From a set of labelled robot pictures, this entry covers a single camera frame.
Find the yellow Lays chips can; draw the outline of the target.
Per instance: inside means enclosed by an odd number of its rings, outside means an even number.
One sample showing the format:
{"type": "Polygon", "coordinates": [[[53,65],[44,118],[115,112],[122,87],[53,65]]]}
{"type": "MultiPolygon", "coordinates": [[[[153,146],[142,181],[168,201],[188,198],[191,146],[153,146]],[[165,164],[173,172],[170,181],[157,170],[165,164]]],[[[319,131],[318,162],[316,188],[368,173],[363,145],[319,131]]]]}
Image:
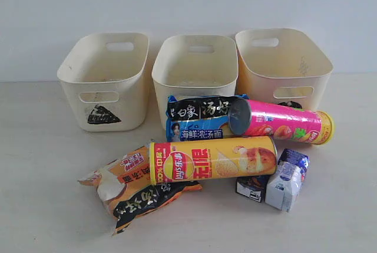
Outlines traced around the yellow Lays chips can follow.
{"type": "Polygon", "coordinates": [[[153,185],[272,175],[277,168],[269,136],[151,143],[149,158],[153,185]]]}

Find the pink Lays chips can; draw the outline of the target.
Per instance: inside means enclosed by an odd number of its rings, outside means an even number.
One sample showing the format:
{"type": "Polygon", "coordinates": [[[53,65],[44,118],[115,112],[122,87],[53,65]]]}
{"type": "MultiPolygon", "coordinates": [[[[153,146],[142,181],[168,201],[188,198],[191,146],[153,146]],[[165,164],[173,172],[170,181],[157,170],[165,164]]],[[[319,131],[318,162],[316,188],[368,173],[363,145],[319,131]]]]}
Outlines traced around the pink Lays chips can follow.
{"type": "Polygon", "coordinates": [[[325,144],[335,132],[333,119],[323,111],[246,99],[231,105],[228,125],[236,136],[272,136],[310,144],[325,144]]]}

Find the purple juice carton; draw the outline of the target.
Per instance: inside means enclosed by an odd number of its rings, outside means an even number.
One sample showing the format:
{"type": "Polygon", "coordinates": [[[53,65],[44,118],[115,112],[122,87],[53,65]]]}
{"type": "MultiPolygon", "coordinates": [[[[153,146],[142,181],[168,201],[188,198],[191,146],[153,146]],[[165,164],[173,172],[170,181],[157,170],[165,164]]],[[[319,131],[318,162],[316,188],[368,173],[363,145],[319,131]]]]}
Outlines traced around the purple juice carton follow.
{"type": "Polygon", "coordinates": [[[270,175],[239,177],[236,179],[236,193],[253,201],[263,202],[270,175]]]}

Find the white blue milk carton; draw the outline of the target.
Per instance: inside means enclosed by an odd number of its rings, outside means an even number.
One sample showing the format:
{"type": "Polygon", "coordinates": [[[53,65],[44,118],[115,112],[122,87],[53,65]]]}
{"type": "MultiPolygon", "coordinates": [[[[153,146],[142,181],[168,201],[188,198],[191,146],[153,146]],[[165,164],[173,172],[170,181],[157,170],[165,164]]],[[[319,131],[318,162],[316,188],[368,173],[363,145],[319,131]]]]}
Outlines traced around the white blue milk carton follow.
{"type": "Polygon", "coordinates": [[[285,149],[280,155],[277,171],[268,180],[265,203],[290,212],[300,194],[309,163],[307,155],[285,149]]]}

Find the blue instant noodle packet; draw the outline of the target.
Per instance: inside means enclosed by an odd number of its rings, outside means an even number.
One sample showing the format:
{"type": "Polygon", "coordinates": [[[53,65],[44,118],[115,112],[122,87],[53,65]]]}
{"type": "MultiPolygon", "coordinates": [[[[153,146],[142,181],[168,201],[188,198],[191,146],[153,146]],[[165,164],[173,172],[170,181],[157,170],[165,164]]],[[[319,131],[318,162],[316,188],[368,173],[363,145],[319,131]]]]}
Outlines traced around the blue instant noodle packet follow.
{"type": "Polygon", "coordinates": [[[233,137],[230,131],[229,109],[238,99],[234,96],[170,96],[166,109],[168,142],[224,139],[233,137]]]}

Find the middle cream plastic bin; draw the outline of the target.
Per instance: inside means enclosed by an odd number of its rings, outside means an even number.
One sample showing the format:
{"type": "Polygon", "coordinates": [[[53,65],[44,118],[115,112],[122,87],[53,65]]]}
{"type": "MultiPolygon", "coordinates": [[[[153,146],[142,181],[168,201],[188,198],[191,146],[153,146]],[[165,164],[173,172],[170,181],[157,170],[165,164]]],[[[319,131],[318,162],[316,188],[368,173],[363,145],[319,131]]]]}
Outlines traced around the middle cream plastic bin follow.
{"type": "Polygon", "coordinates": [[[166,39],[151,76],[162,127],[170,96],[232,96],[239,75],[237,47],[220,35],[176,35],[166,39]]]}

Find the cream plastic bin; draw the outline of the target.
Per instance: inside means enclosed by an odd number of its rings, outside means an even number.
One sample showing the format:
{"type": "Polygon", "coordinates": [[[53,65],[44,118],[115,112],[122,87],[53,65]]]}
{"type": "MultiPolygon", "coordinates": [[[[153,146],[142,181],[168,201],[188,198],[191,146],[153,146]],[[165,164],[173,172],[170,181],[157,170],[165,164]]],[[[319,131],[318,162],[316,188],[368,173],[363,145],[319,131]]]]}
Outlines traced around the cream plastic bin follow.
{"type": "Polygon", "coordinates": [[[235,35],[239,57],[236,91],[267,103],[294,101],[316,111],[333,65],[303,32],[248,29],[235,35]]]}
{"type": "Polygon", "coordinates": [[[166,39],[151,76],[162,127],[170,96],[232,96],[239,75],[237,47],[220,35],[176,35],[166,39]]]}
{"type": "Polygon", "coordinates": [[[147,113],[148,36],[138,32],[81,38],[57,71],[78,125],[88,132],[137,128],[147,113]]]}

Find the left cream plastic bin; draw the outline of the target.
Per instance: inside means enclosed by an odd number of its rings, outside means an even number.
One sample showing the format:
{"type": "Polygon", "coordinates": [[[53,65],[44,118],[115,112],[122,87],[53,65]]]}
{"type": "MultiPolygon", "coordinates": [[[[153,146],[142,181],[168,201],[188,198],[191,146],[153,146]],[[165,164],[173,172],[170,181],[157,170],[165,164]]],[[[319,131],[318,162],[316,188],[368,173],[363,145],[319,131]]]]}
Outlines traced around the left cream plastic bin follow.
{"type": "Polygon", "coordinates": [[[138,32],[81,38],[57,71],[78,125],[88,132],[137,128],[147,113],[148,36],[138,32]]]}

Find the orange instant noodle packet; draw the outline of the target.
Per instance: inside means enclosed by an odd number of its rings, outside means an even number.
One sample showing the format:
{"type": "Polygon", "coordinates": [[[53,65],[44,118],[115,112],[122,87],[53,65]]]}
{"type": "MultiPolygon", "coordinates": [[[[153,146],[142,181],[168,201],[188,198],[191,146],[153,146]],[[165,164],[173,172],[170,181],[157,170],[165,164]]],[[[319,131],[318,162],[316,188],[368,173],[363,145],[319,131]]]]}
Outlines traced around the orange instant noodle packet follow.
{"type": "Polygon", "coordinates": [[[147,146],[110,162],[78,182],[97,189],[105,209],[117,220],[115,235],[122,233],[135,218],[166,206],[183,192],[202,190],[197,181],[152,185],[147,146]]]}

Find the right cream plastic bin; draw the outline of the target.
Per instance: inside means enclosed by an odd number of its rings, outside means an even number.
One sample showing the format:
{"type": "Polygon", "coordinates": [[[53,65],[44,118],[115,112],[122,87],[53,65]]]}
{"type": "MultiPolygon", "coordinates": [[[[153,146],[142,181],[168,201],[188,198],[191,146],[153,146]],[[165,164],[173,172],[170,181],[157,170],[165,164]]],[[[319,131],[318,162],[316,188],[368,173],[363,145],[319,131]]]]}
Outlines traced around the right cream plastic bin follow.
{"type": "Polygon", "coordinates": [[[239,57],[236,91],[267,103],[294,101],[316,111],[333,65],[303,32],[248,29],[235,35],[239,57]]]}

